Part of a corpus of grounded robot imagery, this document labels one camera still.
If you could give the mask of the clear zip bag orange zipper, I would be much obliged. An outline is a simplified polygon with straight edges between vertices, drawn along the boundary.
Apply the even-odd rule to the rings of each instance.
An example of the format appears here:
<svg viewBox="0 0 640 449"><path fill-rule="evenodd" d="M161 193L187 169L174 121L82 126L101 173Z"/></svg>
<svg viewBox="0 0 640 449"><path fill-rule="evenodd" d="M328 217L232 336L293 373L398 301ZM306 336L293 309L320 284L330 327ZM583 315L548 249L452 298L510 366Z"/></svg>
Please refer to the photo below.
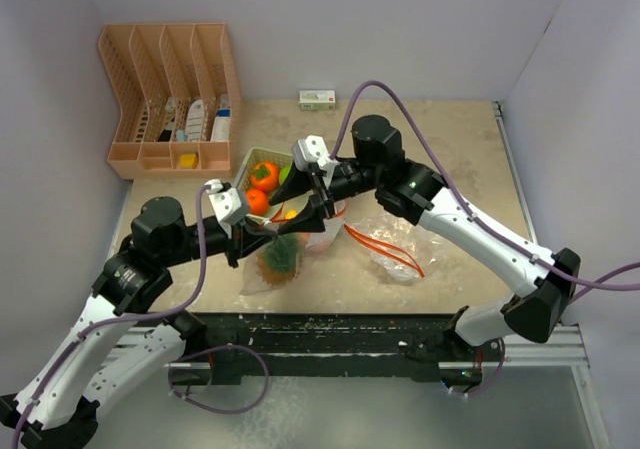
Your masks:
<svg viewBox="0 0 640 449"><path fill-rule="evenodd" d="M279 236L246 259L241 296L251 296L291 285L315 256L330 248L344 226L347 206L335 204L336 214L324 222L321 233Z"/></svg>

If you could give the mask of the toy pineapple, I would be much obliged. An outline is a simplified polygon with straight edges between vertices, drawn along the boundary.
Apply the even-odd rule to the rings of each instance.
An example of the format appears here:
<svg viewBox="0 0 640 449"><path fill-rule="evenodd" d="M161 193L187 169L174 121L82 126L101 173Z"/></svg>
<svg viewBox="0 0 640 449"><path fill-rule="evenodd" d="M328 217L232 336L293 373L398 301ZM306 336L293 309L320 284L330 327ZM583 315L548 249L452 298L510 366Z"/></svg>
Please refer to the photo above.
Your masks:
<svg viewBox="0 0 640 449"><path fill-rule="evenodd" d="M306 242L297 234L279 236L258 256L258 269L269 286L281 286L293 280L301 264Z"/></svg>

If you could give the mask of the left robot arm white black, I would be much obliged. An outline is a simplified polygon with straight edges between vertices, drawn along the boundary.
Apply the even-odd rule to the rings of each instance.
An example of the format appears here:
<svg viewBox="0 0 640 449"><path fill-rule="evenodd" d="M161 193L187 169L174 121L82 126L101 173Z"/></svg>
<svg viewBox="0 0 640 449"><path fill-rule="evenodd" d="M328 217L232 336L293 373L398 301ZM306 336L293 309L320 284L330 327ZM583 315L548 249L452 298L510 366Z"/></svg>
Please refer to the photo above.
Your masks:
<svg viewBox="0 0 640 449"><path fill-rule="evenodd" d="M210 342L207 325L189 312L204 272L185 302L151 310L173 283L172 267L223 254L235 268L274 240L273 231L249 219L235 190L210 197L214 215L198 214L193 225L172 197L143 205L54 355L24 389L2 396L1 422L13 431L12 447L83 448L101 418L161 366L216 352L255 353L233 342Z"/></svg>

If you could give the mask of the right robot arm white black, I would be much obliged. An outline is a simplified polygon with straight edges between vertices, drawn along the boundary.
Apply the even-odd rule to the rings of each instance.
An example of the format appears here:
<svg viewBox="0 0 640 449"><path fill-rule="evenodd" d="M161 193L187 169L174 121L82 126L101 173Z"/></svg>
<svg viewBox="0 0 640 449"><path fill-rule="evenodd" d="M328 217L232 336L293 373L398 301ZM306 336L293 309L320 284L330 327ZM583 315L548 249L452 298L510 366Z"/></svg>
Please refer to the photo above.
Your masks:
<svg viewBox="0 0 640 449"><path fill-rule="evenodd" d="M465 306L454 315L444 338L452 358L467 360L480 345L510 334L547 342L574 294L569 279L578 274L580 257L568 248L543 248L474 205L457 201L439 173L406 157L401 133L388 119L363 116L351 134L351 158L331 158L320 136L294 144L292 168L270 202L278 205L301 195L308 202L280 233L322 232L337 202L371 191L388 213L455 244L511 291L492 304Z"/></svg>

